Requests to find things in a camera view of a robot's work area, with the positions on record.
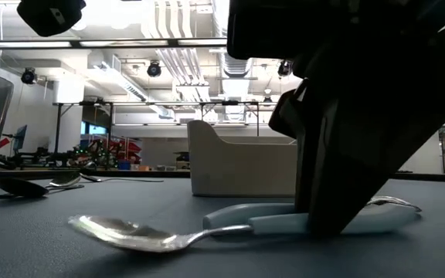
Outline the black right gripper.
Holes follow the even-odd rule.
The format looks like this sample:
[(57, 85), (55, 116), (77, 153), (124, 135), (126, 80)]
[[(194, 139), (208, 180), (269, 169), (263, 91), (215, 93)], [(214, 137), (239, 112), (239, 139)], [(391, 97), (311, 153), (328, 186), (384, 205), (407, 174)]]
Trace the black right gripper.
[(390, 89), (402, 96), (399, 109), (418, 91), (445, 92), (445, 0), (290, 0), (280, 12), (276, 54), (292, 59), (304, 90), (279, 99), (269, 121), (276, 132), (297, 135), (284, 116), (291, 98), (311, 112), (333, 93)]

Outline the light blue handle spoon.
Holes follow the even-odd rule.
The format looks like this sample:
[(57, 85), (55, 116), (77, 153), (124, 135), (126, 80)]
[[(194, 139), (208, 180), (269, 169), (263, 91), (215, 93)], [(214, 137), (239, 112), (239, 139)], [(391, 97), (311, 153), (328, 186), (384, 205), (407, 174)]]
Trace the light blue handle spoon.
[[(391, 232), (415, 222), (422, 209), (401, 198), (377, 195), (341, 231), (343, 234)], [(292, 203), (231, 205), (205, 215), (204, 229), (250, 225), (258, 234), (305, 234), (307, 213), (296, 213)]]
[[(340, 232), (341, 235), (369, 235), (394, 232), (422, 219), (416, 212), (390, 212), (373, 215), (357, 215)], [(78, 232), (119, 249), (146, 253), (172, 253), (211, 236), (251, 234), (253, 236), (310, 235), (304, 223), (305, 216), (263, 216), (249, 219), (245, 223), (225, 224), (219, 227), (203, 225), (188, 233), (157, 230), (148, 225), (125, 222), (96, 215), (77, 215), (69, 225)]]

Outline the beige plastic bin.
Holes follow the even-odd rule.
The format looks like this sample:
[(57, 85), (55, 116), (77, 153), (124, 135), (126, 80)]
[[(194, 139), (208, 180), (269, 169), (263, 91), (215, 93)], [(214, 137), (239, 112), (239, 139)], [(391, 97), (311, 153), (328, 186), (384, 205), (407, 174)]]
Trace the beige plastic bin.
[(192, 194), (205, 197), (292, 197), (297, 147), (234, 143), (202, 120), (187, 125)]

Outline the red background banner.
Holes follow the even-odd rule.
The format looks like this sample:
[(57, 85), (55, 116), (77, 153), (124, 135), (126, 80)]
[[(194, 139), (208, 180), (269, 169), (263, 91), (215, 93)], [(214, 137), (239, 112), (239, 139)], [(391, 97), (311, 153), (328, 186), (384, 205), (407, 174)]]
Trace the red background banner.
[(141, 163), (141, 140), (113, 136), (110, 140), (104, 139), (104, 147), (107, 147), (110, 164), (117, 164), (119, 161), (130, 161), (133, 164)]

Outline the black overhead beam with lights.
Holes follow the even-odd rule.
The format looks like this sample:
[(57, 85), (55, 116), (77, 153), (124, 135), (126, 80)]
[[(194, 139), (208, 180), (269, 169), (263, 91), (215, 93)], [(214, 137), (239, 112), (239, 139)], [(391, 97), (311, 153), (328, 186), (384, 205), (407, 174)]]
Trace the black overhead beam with lights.
[(167, 38), (167, 39), (100, 39), (100, 40), (0, 40), (0, 50), (25, 49), (164, 49), (221, 48), (226, 39)]

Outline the long ceiling light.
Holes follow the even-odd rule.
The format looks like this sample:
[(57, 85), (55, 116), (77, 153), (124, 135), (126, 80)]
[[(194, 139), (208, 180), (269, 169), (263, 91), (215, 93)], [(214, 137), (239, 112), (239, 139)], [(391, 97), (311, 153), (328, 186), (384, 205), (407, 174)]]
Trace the long ceiling light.
[(141, 102), (148, 101), (148, 96), (139, 86), (134, 85), (121, 72), (108, 66), (105, 62), (102, 62), (100, 66), (93, 66), (93, 67), (94, 69), (99, 70), (102, 73), (105, 73), (112, 81), (114, 81), (124, 91), (134, 96), (138, 101)]

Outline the blue table mat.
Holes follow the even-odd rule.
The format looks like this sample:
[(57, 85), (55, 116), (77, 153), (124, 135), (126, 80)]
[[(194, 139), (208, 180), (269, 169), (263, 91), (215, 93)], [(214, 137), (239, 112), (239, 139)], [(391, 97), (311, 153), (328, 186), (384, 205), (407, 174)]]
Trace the blue table mat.
[(390, 234), (325, 241), (205, 239), (162, 255), (105, 246), (74, 232), (68, 218), (104, 215), (188, 233), (234, 200), (197, 198), (185, 178), (0, 200), (0, 278), (445, 278), (445, 183), (391, 180), (382, 194), (418, 205), (422, 220)]

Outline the background monitor blue screen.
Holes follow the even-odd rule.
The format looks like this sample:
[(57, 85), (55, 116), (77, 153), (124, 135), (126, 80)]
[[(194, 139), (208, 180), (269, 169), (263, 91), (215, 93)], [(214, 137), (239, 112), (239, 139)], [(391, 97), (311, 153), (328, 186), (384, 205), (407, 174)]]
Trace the background monitor blue screen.
[(17, 154), (22, 148), (27, 131), (27, 125), (21, 126), (13, 137), (13, 151)]

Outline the silver ventilation duct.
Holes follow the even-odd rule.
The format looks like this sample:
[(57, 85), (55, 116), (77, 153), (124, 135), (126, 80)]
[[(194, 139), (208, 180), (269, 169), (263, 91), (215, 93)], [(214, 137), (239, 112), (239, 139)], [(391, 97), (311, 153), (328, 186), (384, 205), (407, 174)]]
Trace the silver ventilation duct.
[(220, 53), (219, 93), (223, 102), (276, 102), (283, 93), (283, 77), (278, 76), (280, 60), (234, 59)]

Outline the black background rig frame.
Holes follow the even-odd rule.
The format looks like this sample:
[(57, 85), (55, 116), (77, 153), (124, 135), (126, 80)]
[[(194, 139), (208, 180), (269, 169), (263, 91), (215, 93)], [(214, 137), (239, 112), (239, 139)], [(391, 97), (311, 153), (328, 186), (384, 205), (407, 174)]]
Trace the black background rig frame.
[[(256, 135), (260, 135), (260, 130), (267, 124), (263, 121), (261, 114), (264, 103), (257, 101), (237, 101), (221, 100), (209, 102), (110, 102), (103, 100), (81, 101), (76, 103), (56, 103), (58, 115), (56, 120), (56, 135), (54, 151), (57, 152), (60, 143), (61, 117), (73, 107), (95, 107), (104, 108), (109, 117), (107, 122), (107, 144), (110, 144), (111, 136), (114, 134), (114, 127), (182, 127), (192, 120), (202, 120), (211, 126), (216, 127), (249, 127), (256, 128)], [(216, 107), (243, 107), (237, 115), (238, 120), (221, 120), (218, 117), (209, 119), (208, 116), (215, 115)], [(156, 113), (154, 120), (149, 120), (147, 116), (140, 114), (133, 120), (127, 122), (116, 122), (118, 108), (147, 107)]]

